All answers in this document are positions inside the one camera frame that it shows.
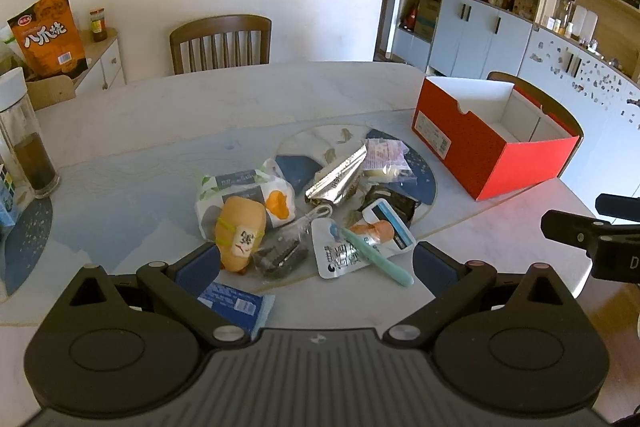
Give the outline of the glass jar with white lid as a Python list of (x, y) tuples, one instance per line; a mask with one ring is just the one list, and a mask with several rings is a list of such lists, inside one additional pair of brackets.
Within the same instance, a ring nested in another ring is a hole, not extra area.
[(44, 147), (21, 67), (1, 75), (1, 131), (35, 198), (50, 196), (60, 183), (60, 175)]

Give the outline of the black snack packet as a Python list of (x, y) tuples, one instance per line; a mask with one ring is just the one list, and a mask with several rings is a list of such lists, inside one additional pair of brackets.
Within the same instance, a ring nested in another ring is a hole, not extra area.
[(398, 217), (402, 222), (410, 227), (412, 219), (414, 217), (414, 213), (420, 206), (420, 202), (416, 199), (400, 194), (397, 191), (388, 188), (386, 185), (373, 185), (367, 191), (367, 194), (364, 195), (362, 204), (358, 208), (360, 212), (363, 212), (364, 208), (373, 204), (377, 199), (384, 199), (388, 202), (393, 210), (398, 214)]

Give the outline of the tan bread-shaped toy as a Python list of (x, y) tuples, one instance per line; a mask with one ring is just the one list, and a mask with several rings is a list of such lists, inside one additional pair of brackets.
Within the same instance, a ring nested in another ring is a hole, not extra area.
[(266, 231), (266, 210), (260, 202), (231, 196), (221, 208), (215, 225), (215, 243), (224, 269), (242, 273)]

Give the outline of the pink printed snack packet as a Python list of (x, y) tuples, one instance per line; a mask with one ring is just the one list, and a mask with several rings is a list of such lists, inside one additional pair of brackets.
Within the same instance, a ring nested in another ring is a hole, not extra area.
[(409, 147), (402, 141), (367, 139), (367, 156), (362, 163), (363, 176), (374, 183), (416, 181), (406, 155)]

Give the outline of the orange snack bag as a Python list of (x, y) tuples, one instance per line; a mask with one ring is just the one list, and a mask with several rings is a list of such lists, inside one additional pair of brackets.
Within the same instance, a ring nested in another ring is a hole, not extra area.
[(26, 64), (39, 78), (76, 78), (88, 69), (68, 0), (39, 0), (8, 20)]

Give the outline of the silver foil snack bag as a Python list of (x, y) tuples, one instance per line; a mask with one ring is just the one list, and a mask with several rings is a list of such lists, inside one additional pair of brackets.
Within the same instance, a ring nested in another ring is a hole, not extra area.
[(362, 144), (352, 155), (339, 161), (308, 188), (305, 192), (306, 202), (311, 205), (341, 205), (355, 191), (366, 157), (367, 147)]

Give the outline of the white and wood wall cabinet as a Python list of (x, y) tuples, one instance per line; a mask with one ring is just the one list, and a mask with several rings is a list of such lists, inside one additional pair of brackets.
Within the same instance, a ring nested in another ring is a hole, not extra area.
[(639, 0), (385, 0), (380, 50), (424, 74), (527, 80), (577, 119), (587, 205), (639, 193)]

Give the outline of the blue wet wipes pack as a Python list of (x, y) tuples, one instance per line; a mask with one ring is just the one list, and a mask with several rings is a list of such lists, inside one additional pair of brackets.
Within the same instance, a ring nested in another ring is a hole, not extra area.
[(221, 283), (210, 283), (198, 300), (255, 338), (268, 321), (276, 297), (255, 295)]

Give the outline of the red lidded sauce jar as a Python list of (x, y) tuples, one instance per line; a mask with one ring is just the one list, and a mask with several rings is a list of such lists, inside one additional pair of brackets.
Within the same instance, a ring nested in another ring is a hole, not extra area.
[(107, 28), (105, 23), (105, 10), (103, 8), (94, 9), (90, 12), (90, 29), (94, 42), (101, 42), (107, 38)]

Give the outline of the wooden chair right of table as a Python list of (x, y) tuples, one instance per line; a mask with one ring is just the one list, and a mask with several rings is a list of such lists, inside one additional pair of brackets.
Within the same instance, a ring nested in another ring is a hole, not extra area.
[(574, 158), (578, 148), (582, 145), (582, 139), (584, 139), (584, 130), (582, 130), (582, 126), (579, 124), (577, 119), (569, 110), (556, 101), (555, 98), (552, 98), (552, 96), (535, 87), (527, 80), (507, 74), (506, 72), (490, 72), (487, 79), (513, 83), (515, 90), (520, 92), (524, 98), (527, 98), (529, 102), (537, 105), (547, 116), (553, 119), (570, 135), (576, 136), (577, 141), (573, 150), (570, 152), (570, 155), (568, 155), (564, 166), (558, 174), (558, 176), (562, 176), (568, 165), (570, 165), (570, 162)]

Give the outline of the teal plastic stick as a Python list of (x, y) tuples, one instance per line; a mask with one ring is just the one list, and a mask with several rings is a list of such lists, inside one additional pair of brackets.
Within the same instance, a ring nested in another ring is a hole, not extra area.
[(366, 259), (369, 265), (374, 265), (400, 286), (409, 287), (414, 284), (414, 278), (407, 270), (385, 258), (377, 249), (366, 243), (361, 236), (345, 228), (340, 228), (340, 232), (345, 241), (354, 246), (358, 255)]

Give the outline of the white spouted drink pouch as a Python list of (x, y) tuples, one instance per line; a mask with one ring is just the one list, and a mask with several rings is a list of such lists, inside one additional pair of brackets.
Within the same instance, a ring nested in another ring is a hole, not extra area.
[(317, 269), (323, 280), (363, 269), (368, 265), (359, 257), (357, 249), (341, 234), (340, 227), (330, 218), (319, 218), (311, 222), (311, 244)]

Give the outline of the white tissue pack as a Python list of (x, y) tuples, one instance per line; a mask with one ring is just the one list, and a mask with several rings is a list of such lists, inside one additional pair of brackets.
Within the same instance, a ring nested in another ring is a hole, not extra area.
[(296, 217), (295, 192), (281, 168), (268, 158), (256, 169), (219, 176), (203, 176), (198, 186), (195, 212), (203, 239), (214, 240), (214, 226), (226, 200), (238, 196), (259, 202), (266, 210), (266, 230), (287, 225)]

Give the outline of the white packet with sausage picture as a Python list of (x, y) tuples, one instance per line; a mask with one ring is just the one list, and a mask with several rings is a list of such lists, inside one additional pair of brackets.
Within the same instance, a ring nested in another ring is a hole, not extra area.
[(379, 198), (361, 211), (361, 219), (349, 228), (367, 244), (386, 249), (385, 257), (407, 254), (416, 239), (386, 199)]

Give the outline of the clear bag with dark contents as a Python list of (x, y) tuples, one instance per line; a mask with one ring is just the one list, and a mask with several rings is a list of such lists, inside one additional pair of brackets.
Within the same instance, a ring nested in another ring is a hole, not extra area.
[(269, 232), (252, 254), (257, 271), (269, 280), (281, 280), (306, 261), (312, 251), (311, 223), (332, 216), (333, 209), (322, 204), (289, 223)]

